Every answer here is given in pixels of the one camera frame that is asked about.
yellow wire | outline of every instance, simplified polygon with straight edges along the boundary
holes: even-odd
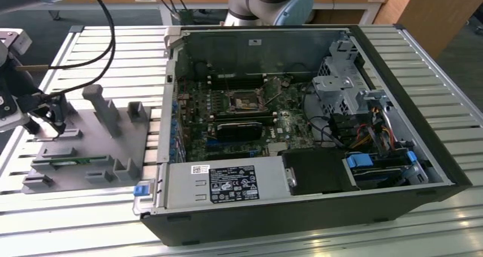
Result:
[[[370,135],[366,135],[354,145],[350,146],[350,148],[354,148],[364,144],[370,139]]]

aluminum slatted table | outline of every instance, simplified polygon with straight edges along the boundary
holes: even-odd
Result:
[[[39,144],[17,128],[0,157],[0,256],[437,256],[483,251],[483,124],[474,105],[404,30],[362,26],[473,187],[390,222],[346,226],[262,238],[165,247],[131,213],[131,187],[23,195],[21,180]],[[115,60],[99,80],[103,96],[123,107],[135,100],[153,107],[143,177],[155,172],[162,108],[163,27],[117,27]],[[107,45],[106,27],[69,33],[53,65],[95,57]],[[87,67],[49,71],[46,92],[85,82],[105,59]],[[380,83],[370,70],[376,86]],[[79,92],[67,94],[89,108]]]

sticker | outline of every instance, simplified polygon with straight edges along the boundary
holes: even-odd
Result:
[[[155,2],[155,0],[134,0],[134,2]]]
[[[249,46],[261,46],[261,39],[250,39],[248,40]]]
[[[209,165],[191,165],[190,174],[208,174]]]
[[[209,169],[209,200],[212,203],[258,199],[254,167]]]

motherboard chip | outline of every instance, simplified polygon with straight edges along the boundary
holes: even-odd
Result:
[[[233,112],[260,111],[262,107],[262,99],[254,91],[232,92],[229,95],[229,107]]]
[[[276,156],[280,151],[288,149],[286,142],[268,143],[266,147],[269,156]]]

black plastic cover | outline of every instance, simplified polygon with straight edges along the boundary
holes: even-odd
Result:
[[[284,168],[290,169],[296,186],[292,195],[328,194],[357,190],[352,186],[341,160],[344,151],[336,148],[302,148],[281,151]]]

